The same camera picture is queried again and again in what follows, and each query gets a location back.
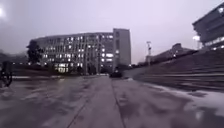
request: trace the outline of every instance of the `ground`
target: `ground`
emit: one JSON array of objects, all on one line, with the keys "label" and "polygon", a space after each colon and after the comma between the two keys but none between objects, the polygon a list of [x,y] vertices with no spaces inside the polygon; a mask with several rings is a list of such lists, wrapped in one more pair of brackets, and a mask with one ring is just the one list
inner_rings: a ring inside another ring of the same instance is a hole
[{"label": "ground", "polygon": [[0,90],[0,128],[222,128],[224,94],[88,76]]}]

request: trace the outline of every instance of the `building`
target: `building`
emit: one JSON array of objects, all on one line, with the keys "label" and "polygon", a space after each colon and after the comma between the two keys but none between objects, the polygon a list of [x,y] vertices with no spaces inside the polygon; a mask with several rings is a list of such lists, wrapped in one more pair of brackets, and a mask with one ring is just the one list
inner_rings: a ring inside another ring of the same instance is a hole
[{"label": "building", "polygon": [[82,33],[47,36],[34,39],[44,50],[42,64],[54,64],[59,72],[69,72],[80,66],[84,72],[94,67],[113,70],[118,64],[131,64],[130,31]]},{"label": "building", "polygon": [[163,60],[163,59],[168,59],[168,58],[175,58],[177,56],[181,56],[184,54],[187,54],[188,52],[194,51],[192,49],[188,49],[188,48],[183,48],[181,46],[181,43],[176,43],[172,46],[171,49],[162,52],[156,56],[152,56],[151,57],[151,61],[157,61],[157,60]]},{"label": "building", "polygon": [[224,48],[224,3],[193,23],[204,49]]}]

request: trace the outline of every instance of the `car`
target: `car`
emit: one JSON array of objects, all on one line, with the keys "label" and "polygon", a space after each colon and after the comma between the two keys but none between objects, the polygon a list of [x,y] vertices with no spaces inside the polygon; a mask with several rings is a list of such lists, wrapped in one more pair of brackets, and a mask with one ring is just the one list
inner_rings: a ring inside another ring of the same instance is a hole
[{"label": "car", "polygon": [[123,77],[123,73],[119,70],[115,70],[114,72],[110,73],[110,78],[121,78]]}]

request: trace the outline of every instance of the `sky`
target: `sky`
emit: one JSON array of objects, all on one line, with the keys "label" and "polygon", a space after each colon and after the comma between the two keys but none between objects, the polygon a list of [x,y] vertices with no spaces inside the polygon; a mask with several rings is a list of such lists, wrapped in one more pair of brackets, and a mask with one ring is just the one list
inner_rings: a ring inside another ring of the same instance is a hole
[{"label": "sky", "polygon": [[223,0],[0,0],[0,49],[20,53],[33,38],[82,32],[131,32],[132,62],[175,43],[197,48],[192,23]]}]

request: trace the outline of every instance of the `utility pole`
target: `utility pole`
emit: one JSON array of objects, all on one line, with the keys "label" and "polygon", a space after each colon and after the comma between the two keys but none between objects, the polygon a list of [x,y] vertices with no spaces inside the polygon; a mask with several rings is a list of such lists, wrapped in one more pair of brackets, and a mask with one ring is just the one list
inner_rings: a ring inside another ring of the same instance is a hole
[{"label": "utility pole", "polygon": [[151,41],[147,41],[147,46],[148,46],[148,55],[146,57],[146,60],[148,62],[148,65],[150,65],[150,61],[151,61]]}]

